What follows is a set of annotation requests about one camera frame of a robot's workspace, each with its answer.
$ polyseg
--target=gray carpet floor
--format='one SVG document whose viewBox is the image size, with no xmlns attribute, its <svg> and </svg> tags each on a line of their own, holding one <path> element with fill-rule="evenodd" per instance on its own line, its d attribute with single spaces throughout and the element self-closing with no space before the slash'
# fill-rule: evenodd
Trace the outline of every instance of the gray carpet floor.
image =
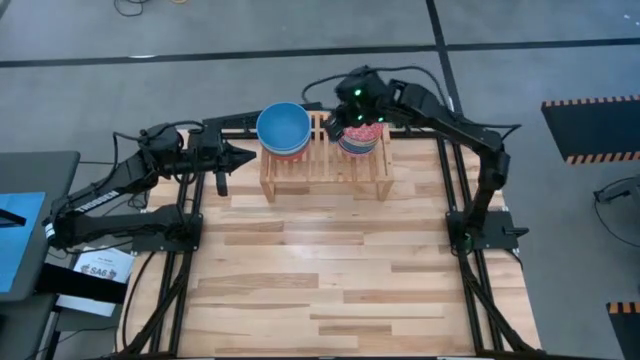
<svg viewBox="0 0 640 360">
<path fill-rule="evenodd" d="M 13 0 L 0 18 L 0 61 L 435 43 L 423 0 L 151 0 L 135 18 L 121 17 L 112 5 Z M 436 0 L 436 6 L 447 44 L 640 37 L 636 0 Z M 605 304 L 640 301 L 640 249 L 604 230 L 591 193 L 639 166 L 564 164 L 539 108 L 544 100 L 640 93 L 640 46 L 449 55 L 467 117 L 524 125 L 507 141 L 505 196 L 517 225 L 531 228 L 521 256 L 544 348 L 621 359 Z M 83 160 L 110 161 L 114 130 L 134 133 L 160 122 L 297 102 L 308 82 L 361 64 L 417 64 L 443 78 L 436 52 L 0 68 L 0 151 L 76 149 Z M 398 77 L 430 86 L 420 74 Z M 332 104 L 331 89 L 309 96 Z M 133 150 L 122 144 L 122 154 Z M 81 166 L 74 187 L 104 172 Z M 634 204 L 621 199 L 602 214 L 619 235 L 640 244 Z M 112 337 L 78 335 L 60 345 L 55 359 L 108 353 Z"/>
</svg>

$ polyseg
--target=orange and black tape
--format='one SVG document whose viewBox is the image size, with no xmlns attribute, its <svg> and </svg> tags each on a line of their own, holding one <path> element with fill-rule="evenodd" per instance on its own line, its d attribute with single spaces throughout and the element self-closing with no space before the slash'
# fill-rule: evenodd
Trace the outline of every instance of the orange and black tape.
<svg viewBox="0 0 640 360">
<path fill-rule="evenodd" d="M 640 160 L 640 151 L 606 154 L 574 154 L 567 157 L 567 164 L 580 165 L 631 160 Z"/>
<path fill-rule="evenodd" d="M 640 301 L 608 303 L 609 314 L 640 314 Z"/>
<path fill-rule="evenodd" d="M 584 99 L 570 99 L 570 100 L 547 100 L 542 103 L 542 106 L 552 107 L 552 106 L 584 105 L 584 104 L 624 102 L 624 101 L 640 101 L 640 95 L 609 96 L 609 97 L 601 97 L 601 98 L 584 98 Z"/>
</svg>

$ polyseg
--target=white paper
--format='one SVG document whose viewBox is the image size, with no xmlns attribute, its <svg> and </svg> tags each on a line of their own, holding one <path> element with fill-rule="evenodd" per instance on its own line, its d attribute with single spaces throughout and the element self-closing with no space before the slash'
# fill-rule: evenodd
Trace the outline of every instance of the white paper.
<svg viewBox="0 0 640 360">
<path fill-rule="evenodd" d="M 124 284 L 131 274 L 133 260 L 133 256 L 117 249 L 94 251 L 80 255 L 73 271 Z M 61 295 L 56 304 L 102 316 L 111 316 L 115 308 L 115 304 L 68 295 Z"/>
</svg>

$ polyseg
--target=wooden dish rack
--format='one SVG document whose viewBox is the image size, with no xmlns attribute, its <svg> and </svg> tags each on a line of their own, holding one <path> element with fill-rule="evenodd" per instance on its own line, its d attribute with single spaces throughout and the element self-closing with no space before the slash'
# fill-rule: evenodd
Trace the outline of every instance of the wooden dish rack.
<svg viewBox="0 0 640 360">
<path fill-rule="evenodd" d="M 320 126 L 329 113 L 310 111 L 309 114 L 313 138 L 300 159 L 277 160 L 262 148 L 260 185 L 267 200 L 275 201 L 277 186 L 330 183 L 375 184 L 378 200 L 385 200 L 394 180 L 389 127 L 385 125 L 382 139 L 371 153 L 353 158 L 345 155 L 338 144 L 330 143 Z"/>
</svg>

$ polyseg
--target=wooden tabletop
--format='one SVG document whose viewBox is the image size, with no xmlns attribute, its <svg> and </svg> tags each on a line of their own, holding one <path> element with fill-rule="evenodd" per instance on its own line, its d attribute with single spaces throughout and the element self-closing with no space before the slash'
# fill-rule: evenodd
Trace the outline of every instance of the wooden tabletop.
<svg viewBox="0 0 640 360">
<path fill-rule="evenodd" d="M 232 143 L 260 154 L 257 141 Z M 358 184 L 283 188 L 269 204 L 259 158 L 228 178 L 225 198 L 208 174 L 205 229 L 178 355 L 473 354 L 458 263 L 449 252 L 436 142 L 392 140 L 391 147 L 395 183 L 385 202 L 376 200 L 374 185 Z M 451 149 L 448 154 L 455 169 Z M 475 179 L 479 159 L 470 151 L 464 156 Z M 150 208 L 175 203 L 177 192 L 177 183 L 161 182 Z M 501 194 L 492 205 L 503 205 Z M 132 278 L 147 256 L 137 257 Z M 520 266 L 505 251 L 485 256 L 496 305 L 525 341 L 539 346 Z M 136 290 L 129 341 L 156 306 L 164 260 L 161 253 L 153 258 Z M 489 348 L 486 315 L 478 308 Z M 168 347 L 172 314 L 161 349 Z"/>
</svg>

